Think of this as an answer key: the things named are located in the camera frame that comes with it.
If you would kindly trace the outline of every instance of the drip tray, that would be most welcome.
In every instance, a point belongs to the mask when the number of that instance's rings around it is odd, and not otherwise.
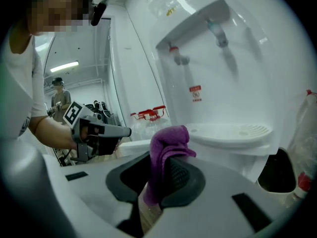
[[[263,124],[203,124],[186,125],[191,140],[223,148],[261,146],[273,130]]]

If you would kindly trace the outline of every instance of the person in white shirt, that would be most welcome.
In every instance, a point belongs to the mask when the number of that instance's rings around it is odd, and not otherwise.
[[[82,20],[91,10],[92,0],[31,0],[24,16],[12,25],[1,47],[1,72],[10,86],[6,88],[10,97],[2,100],[0,123],[4,133],[0,138],[17,138],[29,128],[49,147],[76,149],[71,129],[47,115],[44,75],[34,36],[62,30],[74,20]],[[83,140],[87,130],[81,131]]]

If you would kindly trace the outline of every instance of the person in gray shirt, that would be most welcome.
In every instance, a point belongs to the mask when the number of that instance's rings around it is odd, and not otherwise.
[[[57,77],[52,81],[56,93],[52,96],[51,107],[54,111],[53,118],[57,122],[61,122],[62,124],[66,124],[63,119],[63,116],[71,104],[70,93],[64,89],[64,81],[61,77]]]

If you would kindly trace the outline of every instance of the person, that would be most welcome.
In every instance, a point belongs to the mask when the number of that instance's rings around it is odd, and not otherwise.
[[[52,148],[76,149],[70,127],[50,119],[44,105],[44,73],[35,51],[34,36],[43,32],[61,31],[65,26],[92,15],[93,0],[29,0],[17,21],[9,29],[1,47],[1,73],[5,84],[1,90],[10,97],[4,105],[0,138],[18,138],[27,128],[37,139]],[[81,130],[87,138],[88,128]]]
[[[63,89],[64,81],[61,77],[55,78],[52,84],[56,90],[56,93],[52,95],[51,101],[51,108],[54,111],[54,120],[66,124],[63,116],[71,104],[70,92]]]

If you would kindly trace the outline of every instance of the purple cloth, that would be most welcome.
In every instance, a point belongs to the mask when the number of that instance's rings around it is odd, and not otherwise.
[[[173,126],[157,132],[151,140],[151,173],[143,200],[147,205],[161,201],[165,161],[172,156],[192,156],[196,153],[187,147],[189,133],[185,126]]]

